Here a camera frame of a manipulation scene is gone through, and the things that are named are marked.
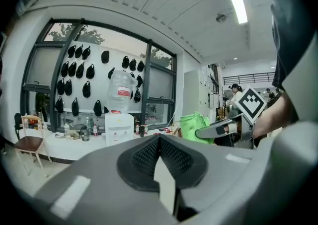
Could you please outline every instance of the window frame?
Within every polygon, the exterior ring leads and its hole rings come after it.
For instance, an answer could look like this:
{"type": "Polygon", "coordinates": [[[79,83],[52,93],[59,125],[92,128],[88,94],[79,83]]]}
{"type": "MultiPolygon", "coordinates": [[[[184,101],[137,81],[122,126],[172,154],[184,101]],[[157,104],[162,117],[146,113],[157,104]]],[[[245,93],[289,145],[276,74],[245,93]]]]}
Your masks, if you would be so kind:
{"type": "MultiPolygon", "coordinates": [[[[151,39],[147,39],[143,36],[140,36],[136,33],[133,33],[131,31],[127,31],[125,29],[122,29],[117,26],[113,26],[110,24],[105,24],[105,23],[100,23],[100,22],[95,22],[95,21],[88,21],[85,19],[50,19],[50,21],[44,26],[43,30],[37,37],[37,40],[35,44],[33,45],[33,48],[29,54],[23,77],[22,77],[22,84],[21,84],[21,95],[20,95],[20,113],[24,115],[27,111],[29,111],[29,100],[28,100],[28,92],[34,91],[34,92],[39,92],[39,93],[47,93],[50,94],[50,102],[49,102],[49,116],[51,120],[51,126],[49,129],[52,132],[64,132],[64,129],[61,127],[58,127],[59,122],[61,120],[61,117],[55,111],[55,98],[56,98],[56,93],[57,93],[57,82],[58,82],[58,77],[59,73],[62,67],[62,63],[64,60],[64,57],[67,55],[67,50],[71,44],[71,42],[74,40],[76,41],[82,27],[84,25],[90,25],[90,26],[96,26],[96,27],[101,27],[105,29],[109,29],[112,31],[116,31],[119,33],[122,33],[124,35],[128,35],[130,37],[133,37],[135,39],[138,39],[140,41],[143,41],[147,44],[147,49],[146,49],[146,63],[145,63],[145,75],[144,75],[144,88],[143,88],[143,95],[142,95],[142,104],[141,104],[141,113],[140,113],[140,120],[141,124],[145,124],[145,115],[146,115],[146,104],[147,103],[159,103],[159,104],[168,104],[168,120],[173,122],[173,113],[175,110],[175,97],[176,97],[176,54],[171,53],[169,50],[165,49],[164,47],[160,46],[159,44],[153,42],[151,39]],[[52,26],[56,23],[71,23],[74,24],[75,27],[71,31],[70,35],[66,39],[66,41],[44,41],[45,37],[48,35],[50,32],[52,26]],[[151,56],[151,50],[152,46],[160,49],[161,51],[167,53],[168,55],[171,56],[172,61],[171,61],[171,70],[158,65],[156,63],[152,63],[150,61],[150,56],[151,56]],[[29,73],[30,67],[31,67],[31,62],[35,56],[35,52],[37,48],[61,48],[61,51],[59,53],[53,74],[52,74],[52,80],[50,85],[38,85],[38,84],[30,84],[26,83],[27,80],[27,75],[29,73]],[[159,71],[165,72],[166,74],[171,74],[173,76],[173,84],[172,84],[172,99],[165,99],[165,98],[154,98],[154,97],[148,97],[149,93],[149,84],[150,84],[150,70],[151,68],[157,69],[159,71]]],[[[163,127],[166,127],[166,123],[164,124],[158,124],[158,125],[153,125],[153,126],[148,126],[149,130],[152,129],[160,129],[163,127]]]]}

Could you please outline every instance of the green plastic bag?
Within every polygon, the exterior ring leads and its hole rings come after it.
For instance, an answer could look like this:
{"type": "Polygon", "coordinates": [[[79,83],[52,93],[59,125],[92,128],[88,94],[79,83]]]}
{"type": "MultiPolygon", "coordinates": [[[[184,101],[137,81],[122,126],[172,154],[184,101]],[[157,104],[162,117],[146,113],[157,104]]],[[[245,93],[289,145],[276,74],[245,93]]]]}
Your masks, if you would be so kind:
{"type": "Polygon", "coordinates": [[[212,144],[214,139],[200,139],[195,136],[195,131],[210,125],[210,120],[203,117],[198,112],[192,115],[182,116],[180,118],[180,127],[182,136],[186,140],[191,140],[199,143],[212,144]]]}

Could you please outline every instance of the ceiling light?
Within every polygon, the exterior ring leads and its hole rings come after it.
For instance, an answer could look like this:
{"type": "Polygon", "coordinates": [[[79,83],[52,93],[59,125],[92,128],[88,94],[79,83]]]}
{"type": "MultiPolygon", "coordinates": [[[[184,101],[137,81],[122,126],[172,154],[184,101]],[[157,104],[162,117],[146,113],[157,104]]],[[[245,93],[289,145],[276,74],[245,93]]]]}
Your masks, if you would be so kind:
{"type": "Polygon", "coordinates": [[[231,0],[231,1],[237,13],[238,23],[239,24],[247,23],[247,15],[246,15],[243,0],[231,0]]]}

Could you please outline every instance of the tree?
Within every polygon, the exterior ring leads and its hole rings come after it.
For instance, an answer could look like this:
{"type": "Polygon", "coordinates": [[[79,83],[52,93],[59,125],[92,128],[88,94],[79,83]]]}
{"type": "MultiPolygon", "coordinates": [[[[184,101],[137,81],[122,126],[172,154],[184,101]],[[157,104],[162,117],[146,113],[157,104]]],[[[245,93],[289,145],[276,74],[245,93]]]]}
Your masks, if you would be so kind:
{"type": "MultiPolygon", "coordinates": [[[[151,49],[151,53],[150,53],[150,59],[153,63],[158,64],[160,66],[163,66],[165,68],[167,68],[168,66],[171,65],[171,57],[165,57],[165,56],[158,56],[157,53],[159,52],[158,48],[153,47],[151,49]]],[[[145,58],[146,55],[141,53],[139,55],[142,58],[145,58]]]]}
{"type": "MultiPolygon", "coordinates": [[[[74,24],[59,24],[61,30],[60,31],[51,31],[49,36],[52,36],[53,41],[65,41],[67,37],[70,35],[71,31],[74,29],[74,24]]],[[[92,44],[100,45],[105,41],[101,37],[101,34],[97,32],[97,30],[87,30],[87,25],[84,25],[79,34],[79,41],[88,42],[92,44]]]]}

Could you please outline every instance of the ceiling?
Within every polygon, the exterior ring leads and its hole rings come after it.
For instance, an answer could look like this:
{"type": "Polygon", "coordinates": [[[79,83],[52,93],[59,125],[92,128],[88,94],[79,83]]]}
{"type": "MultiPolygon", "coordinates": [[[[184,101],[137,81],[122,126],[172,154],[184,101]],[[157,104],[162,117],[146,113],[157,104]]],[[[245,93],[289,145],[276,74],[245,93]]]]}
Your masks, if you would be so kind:
{"type": "MultiPolygon", "coordinates": [[[[25,4],[32,0],[23,0],[25,4]]],[[[54,0],[54,4],[66,0],[54,0]]],[[[244,0],[248,24],[239,25],[231,0],[100,0],[103,4],[127,7],[125,14],[143,21],[151,18],[153,28],[174,40],[204,64],[233,58],[275,58],[271,34],[270,0],[244,0]],[[227,16],[218,23],[218,13],[227,16]]],[[[53,0],[38,0],[36,4],[53,0]]]]}

